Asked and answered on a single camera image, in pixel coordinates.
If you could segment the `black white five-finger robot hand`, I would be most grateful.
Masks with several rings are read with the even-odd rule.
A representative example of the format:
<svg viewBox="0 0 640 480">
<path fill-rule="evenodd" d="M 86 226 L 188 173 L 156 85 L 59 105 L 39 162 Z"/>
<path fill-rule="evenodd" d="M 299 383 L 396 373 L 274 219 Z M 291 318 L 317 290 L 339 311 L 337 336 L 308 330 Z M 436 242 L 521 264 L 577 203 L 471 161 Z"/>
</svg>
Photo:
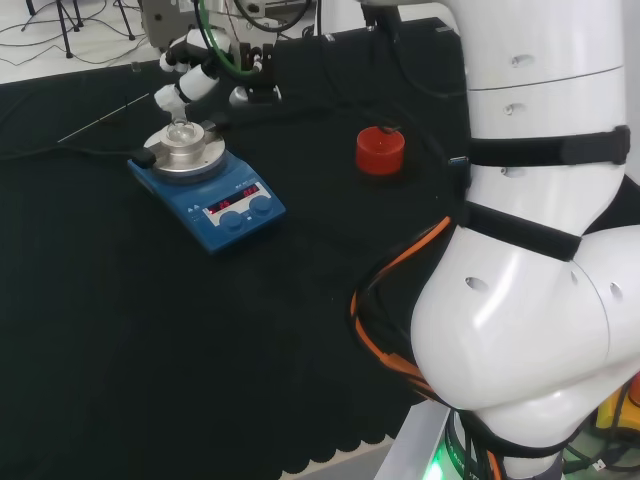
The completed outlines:
<svg viewBox="0 0 640 480">
<path fill-rule="evenodd" d="M 193 28 L 161 54 L 160 68 L 179 78 L 154 94 L 158 107 L 176 117 L 200 101 L 224 78 L 233 83 L 233 106 L 271 105 L 282 101 L 275 80 L 274 46 L 261 47 L 232 39 L 225 30 Z"/>
</svg>

